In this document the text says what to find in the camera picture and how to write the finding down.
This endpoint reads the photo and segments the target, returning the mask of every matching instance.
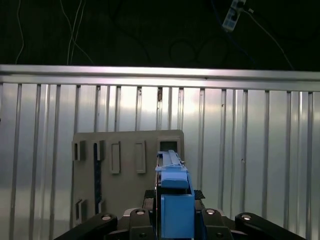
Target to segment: cable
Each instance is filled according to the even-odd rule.
[[[70,29],[70,33],[71,33],[71,38],[72,38],[72,41],[74,43],[74,45],[76,45],[76,47],[90,60],[90,62],[94,65],[95,63],[91,60],[91,58],[89,57],[89,55],[84,51],[82,50],[81,47],[79,47],[79,45],[76,43],[76,41],[74,40],[74,36],[73,36],[73,31],[72,31],[72,28],[71,28],[71,23],[69,21],[69,18],[68,16],[66,15],[65,13],[65,10],[64,10],[64,6],[62,4],[62,0],[60,0],[60,5],[61,5],[61,10],[62,10],[62,13],[63,15],[65,16],[67,22],[68,22],[68,25],[69,25],[69,29]]]
[[[216,17],[216,20],[217,22],[219,23],[219,25],[223,28],[223,24],[219,18],[219,15],[218,15],[218,11],[216,9],[216,6],[215,6],[215,3],[214,3],[214,0],[211,0],[211,4],[212,4],[212,8],[213,8],[213,11],[214,11],[214,15]],[[239,46],[239,44],[231,37],[231,35],[229,33],[227,33],[226,31],[223,30],[223,32],[227,35],[227,37],[229,38],[230,42],[240,51],[240,52],[243,52],[249,59],[250,61],[256,65],[256,61],[243,49]]]
[[[76,22],[77,22],[77,18],[78,18],[78,13],[80,10],[82,4],[82,0],[80,0],[78,9],[76,10],[76,14],[75,14],[75,18],[74,18],[74,23],[73,23],[73,28],[72,28],[72,33],[71,33],[71,37],[70,37],[70,41],[69,41],[69,46],[68,46],[68,55],[67,55],[67,59],[66,59],[66,64],[69,65],[69,55],[70,55],[70,46],[71,46],[71,41],[74,35],[74,31],[75,31],[75,26],[76,26]]]
[[[19,13],[20,13],[20,7],[21,7],[21,0],[19,0],[18,8],[17,8],[17,10],[16,10],[16,18],[17,18],[17,20],[18,20],[18,25],[19,25],[19,30],[20,30],[20,34],[21,34],[21,40],[22,40],[22,46],[21,46],[21,49],[20,49],[20,51],[19,51],[19,53],[18,53],[18,56],[16,56],[16,59],[15,59],[14,64],[17,64],[17,63],[18,63],[19,57],[20,57],[20,55],[21,55],[21,53],[22,53],[22,51],[24,50],[24,47],[25,47],[24,34],[23,34],[23,32],[22,32],[22,27],[21,27],[21,22],[20,22],[20,15],[19,15]]]
[[[87,1],[84,0],[84,4],[83,4],[83,7],[82,7],[82,11],[81,11],[80,21],[79,21],[79,24],[78,24],[78,28],[76,29],[76,34],[75,34],[75,39],[74,39],[75,41],[77,41],[77,38],[78,38],[79,28],[80,28],[80,25],[81,25],[82,17],[84,15],[84,9],[85,9],[86,3],[87,3]],[[71,52],[70,64],[72,64],[72,58],[74,56],[74,50],[75,50],[75,45],[73,44],[72,52]]]
[[[282,47],[280,46],[280,44],[277,42],[277,40],[275,40],[275,38],[263,27],[261,26],[258,21],[248,12],[243,10],[244,13],[246,13],[247,15],[249,15],[249,17],[255,22],[255,24],[257,24],[274,42],[275,44],[279,47],[279,49],[281,50],[281,52],[283,53],[284,58],[286,59],[287,63],[290,65],[291,69],[294,71],[295,68],[293,67],[293,65],[291,64],[291,62],[289,61],[285,51],[282,49]]]

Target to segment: metal panel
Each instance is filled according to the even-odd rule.
[[[108,130],[108,108],[109,108],[109,87],[97,87],[96,96],[96,131],[107,132]]]
[[[247,132],[247,92],[243,90],[235,90],[233,95],[233,175],[231,188],[231,218],[244,212],[244,197],[245,197],[245,148]]]
[[[144,86],[141,90],[140,130],[156,130],[158,88]]]
[[[69,228],[74,132],[153,129],[184,131],[207,207],[232,218],[254,212],[319,239],[320,73],[10,65],[0,73],[3,239],[47,240]]]
[[[225,137],[223,165],[223,201],[222,209],[231,217],[232,188],[234,177],[234,90],[226,90],[225,98]]]
[[[214,208],[219,199],[222,91],[206,89],[204,95],[202,191],[207,208]]]
[[[14,239],[29,239],[36,100],[37,85],[23,84],[21,92],[15,202],[13,202],[15,205]]]
[[[159,130],[169,130],[171,109],[170,92],[171,89],[169,87],[162,88]]]
[[[123,86],[120,92],[119,131],[136,129],[137,87]]]
[[[283,227],[287,167],[288,96],[285,91],[270,91],[269,96],[266,218]]]
[[[95,86],[80,86],[78,88],[76,129],[78,133],[92,133],[95,131],[96,89]],[[68,94],[70,94],[70,98],[67,100],[75,101],[74,93],[68,92]]]
[[[18,84],[3,84],[0,122],[0,236],[2,239],[9,239],[16,120],[20,115],[18,100],[21,100],[18,98]]]
[[[34,239],[48,239],[56,117],[56,85],[42,85],[34,199]]]
[[[183,115],[184,158],[192,183],[197,186],[198,148],[192,148],[192,146],[199,145],[200,88],[185,88],[183,100],[181,114]]]
[[[289,168],[289,213],[288,229],[298,229],[298,143],[299,143],[299,92],[292,92],[290,99],[290,168]]]
[[[170,101],[171,101],[171,117],[170,119],[170,123],[169,123],[169,129],[171,130],[175,130],[175,129],[179,129],[178,127],[178,121],[180,121],[179,118],[179,109],[180,109],[180,90],[177,87],[173,87],[171,89],[171,96],[170,96]]]
[[[307,223],[307,161],[308,161],[308,103],[307,92],[299,93],[298,104],[298,197],[297,233],[306,237]]]
[[[85,109],[79,109],[79,115],[90,112],[91,89],[85,89],[79,94],[79,106],[83,104]],[[53,238],[58,237],[70,227],[70,202],[72,181],[72,151],[71,142],[74,136],[75,110],[76,110],[76,86],[62,85],[57,89],[57,113],[56,128],[54,132],[52,192],[50,221]],[[83,130],[93,130],[93,123],[78,122],[78,126],[84,125]]]
[[[263,215],[265,162],[265,91],[248,92],[245,205],[246,212]]]
[[[117,101],[117,87],[109,86],[109,105],[108,105],[108,118],[107,118],[107,131],[116,131],[117,110],[119,110],[119,101]]]

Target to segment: vertical metal rib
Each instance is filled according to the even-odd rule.
[[[270,92],[265,92],[264,114],[264,146],[263,146],[263,186],[262,186],[262,217],[267,217],[267,194],[268,194],[268,158],[269,158],[269,115],[270,115]]]
[[[18,149],[19,149],[21,95],[22,95],[22,84],[18,84],[16,115],[15,115],[15,130],[14,130],[14,148],[13,148],[14,151],[13,151],[12,187],[11,187],[11,204],[10,204],[9,240],[14,239],[14,228],[15,228],[15,207],[16,207],[16,190],[17,190],[17,166],[18,166]]]
[[[135,131],[139,131],[141,125],[142,87],[137,87],[136,91]]]
[[[105,98],[105,131],[109,131],[109,109],[110,109],[110,86],[106,87],[106,98]]]
[[[179,89],[179,99],[178,99],[178,129],[182,130],[184,125],[184,89]]]
[[[246,177],[247,177],[247,135],[248,135],[248,91],[243,91],[243,105],[242,105],[243,119],[242,119],[242,164],[241,164],[241,212],[245,211],[246,203]]]
[[[162,127],[162,108],[163,108],[163,100],[162,100],[163,88],[158,88],[158,96],[157,96],[157,109],[156,109],[156,130],[161,130]]]
[[[101,95],[101,87],[96,86],[95,101],[94,101],[94,123],[93,123],[93,131],[95,133],[98,132],[98,126],[99,126],[100,95]]]
[[[34,136],[33,136],[33,156],[32,156],[32,179],[31,179],[31,199],[29,214],[29,239],[34,238],[34,220],[35,220],[35,194],[36,194],[36,176],[37,176],[37,153],[38,153],[38,134],[39,134],[39,117],[40,117],[40,99],[41,85],[36,86],[35,101],[35,120],[34,120]]]
[[[73,126],[73,134],[78,132],[78,112],[79,112],[79,92],[80,85],[76,86],[75,89],[75,105],[74,105],[74,126]],[[73,208],[73,199],[74,199],[74,162],[72,161],[71,167],[71,199],[70,199],[70,222],[69,228],[72,229],[74,227],[74,208]]]
[[[53,162],[52,162],[52,182],[50,196],[50,230],[49,240],[54,237],[54,221],[55,221],[55,194],[56,194],[56,172],[57,172],[57,147],[58,147],[58,128],[59,128],[59,112],[60,112],[60,92],[61,85],[56,87],[56,103],[55,103],[55,119],[54,119],[54,137],[53,137]]]
[[[221,93],[221,132],[220,132],[220,156],[219,156],[219,189],[218,208],[223,209],[224,202],[224,178],[225,178],[225,148],[226,148],[226,97],[227,91]]]
[[[44,124],[43,124],[43,145],[42,152],[42,169],[41,169],[41,208],[40,208],[40,227],[39,239],[43,237],[44,227],[44,213],[45,213],[45,188],[46,188],[46,169],[47,169],[47,148],[48,148],[48,119],[49,119],[49,99],[50,99],[51,86],[46,85],[45,89],[45,110],[44,110]]]
[[[297,201],[296,201],[296,234],[300,234],[300,201],[301,201],[301,196],[300,196],[300,178],[301,178],[301,171],[300,171],[300,161],[301,161],[301,141],[302,141],[302,112],[303,112],[303,96],[302,92],[299,92],[299,97],[298,97],[298,148],[297,148],[297,157],[298,160],[296,161],[296,168],[297,168]]]
[[[200,89],[199,103],[199,145],[198,145],[198,169],[197,189],[202,190],[202,172],[204,163],[204,131],[205,131],[205,90]]]
[[[237,101],[237,90],[233,90],[232,93],[232,156],[231,156],[231,192],[230,192],[230,216],[229,218],[232,218],[233,214],[233,189],[234,189],[234,183],[235,183],[235,160],[236,160],[236,115],[237,115],[237,109],[238,109],[238,101]]]
[[[291,92],[287,93],[286,136],[285,136],[285,193],[283,227],[289,229],[289,194],[290,194],[290,151],[291,151]]]
[[[119,132],[121,87],[116,87],[114,131]]]
[[[171,130],[172,122],[172,87],[169,88],[168,129]]]
[[[305,238],[311,239],[311,177],[312,177],[312,134],[313,134],[313,94],[308,95],[308,127],[306,157],[306,224]]]

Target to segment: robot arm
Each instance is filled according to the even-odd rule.
[[[172,150],[158,153],[155,190],[147,190],[142,208],[128,209],[121,219],[100,213],[55,240],[304,240],[250,212],[231,220],[205,208],[190,174]]]

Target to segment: white cable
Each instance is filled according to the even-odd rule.
[[[23,34],[23,32],[22,32],[22,27],[21,27],[21,23],[20,23],[20,16],[19,16],[20,7],[21,7],[21,0],[19,0],[18,8],[17,8],[17,10],[16,10],[16,18],[17,18],[18,24],[19,24],[19,30],[20,30],[20,34],[21,34],[22,46],[21,46],[21,49],[20,49],[20,51],[19,51],[18,56],[16,56],[16,59],[15,59],[14,64],[17,64],[17,63],[18,63],[19,57],[20,57],[20,55],[21,55],[21,53],[22,53],[22,51],[24,50],[24,47],[25,47],[24,34]]]
[[[285,51],[282,49],[282,47],[277,42],[277,40],[275,40],[275,38],[263,26],[261,26],[260,23],[254,18],[254,16],[252,16],[248,11],[243,10],[243,12],[248,14],[249,17],[255,22],[255,24],[257,24],[275,42],[275,44],[279,47],[279,49],[283,53],[283,56],[284,56],[285,60],[287,61],[287,63],[290,65],[291,69],[295,70],[295,68],[292,66],[291,62],[289,61],[287,55],[285,54]]]
[[[75,42],[77,41],[77,38],[78,38],[79,28],[80,28],[80,25],[81,25],[82,17],[83,17],[83,15],[84,15],[84,9],[85,9],[86,3],[87,3],[87,1],[84,0],[84,4],[83,4],[83,7],[82,7],[82,12],[81,12],[81,17],[80,17],[80,21],[79,21],[78,28],[77,28],[76,34],[75,34],[75,39],[74,39]],[[72,58],[73,58],[73,56],[74,56],[74,50],[75,50],[75,45],[72,46],[70,64],[72,64]]]
[[[73,41],[74,45],[76,45],[76,47],[77,47],[81,52],[83,52],[83,54],[84,54],[84,55],[90,60],[90,62],[94,65],[95,63],[91,60],[91,58],[88,56],[88,54],[87,54],[84,50],[82,50],[82,48],[79,47],[79,45],[78,45],[78,44],[75,42],[75,40],[74,40],[74,36],[73,36],[73,34],[72,34],[71,23],[70,23],[70,21],[69,21],[68,16],[67,16],[66,13],[65,13],[64,6],[63,6],[63,4],[62,4],[62,0],[60,0],[60,5],[61,5],[61,10],[62,10],[62,12],[63,12],[63,15],[65,16],[65,18],[66,18],[66,20],[67,20],[67,22],[68,22],[69,29],[70,29],[70,33],[71,33],[71,38],[72,38],[72,41]]]
[[[78,9],[76,10],[76,14],[75,14],[75,18],[74,18],[74,23],[73,23],[73,28],[72,28],[72,33],[71,33],[71,37],[70,37],[70,41],[69,41],[69,46],[68,46],[68,55],[67,55],[67,59],[66,59],[66,64],[69,65],[69,55],[70,55],[70,46],[71,46],[71,41],[75,32],[75,26],[76,26],[76,22],[77,22],[77,18],[78,18],[78,13],[80,10],[82,4],[82,0],[80,0]]]

